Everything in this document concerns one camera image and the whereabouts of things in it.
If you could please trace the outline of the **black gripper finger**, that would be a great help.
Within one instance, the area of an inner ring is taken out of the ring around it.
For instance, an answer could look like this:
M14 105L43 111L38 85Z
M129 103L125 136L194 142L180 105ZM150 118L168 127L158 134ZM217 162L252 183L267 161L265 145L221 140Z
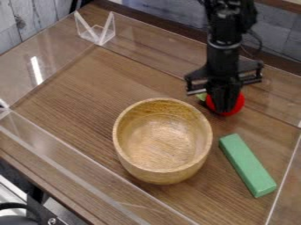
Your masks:
M227 94L228 89L223 86L216 86L211 89L209 95L219 113L224 113L228 110Z
M232 85L229 87L228 96L228 114L236 114L244 107L244 94L241 93L241 87Z

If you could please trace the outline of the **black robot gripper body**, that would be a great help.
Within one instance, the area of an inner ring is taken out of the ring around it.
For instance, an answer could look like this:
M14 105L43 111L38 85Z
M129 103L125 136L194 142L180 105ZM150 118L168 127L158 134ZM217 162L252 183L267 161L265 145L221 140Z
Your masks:
M205 65L185 76L186 92L200 94L220 83L231 86L236 81L241 85L260 83L263 80L264 62L241 60L240 44L220 46L208 44L208 60Z

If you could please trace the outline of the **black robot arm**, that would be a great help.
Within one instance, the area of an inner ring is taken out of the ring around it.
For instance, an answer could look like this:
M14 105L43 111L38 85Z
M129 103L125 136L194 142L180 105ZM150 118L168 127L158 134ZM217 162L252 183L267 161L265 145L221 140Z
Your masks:
M207 9L208 58L205 65L185 76L189 95L207 92L207 104L217 114L233 114L244 106L245 85L263 80L263 61L243 60L243 35L257 23L255 0L198 0Z

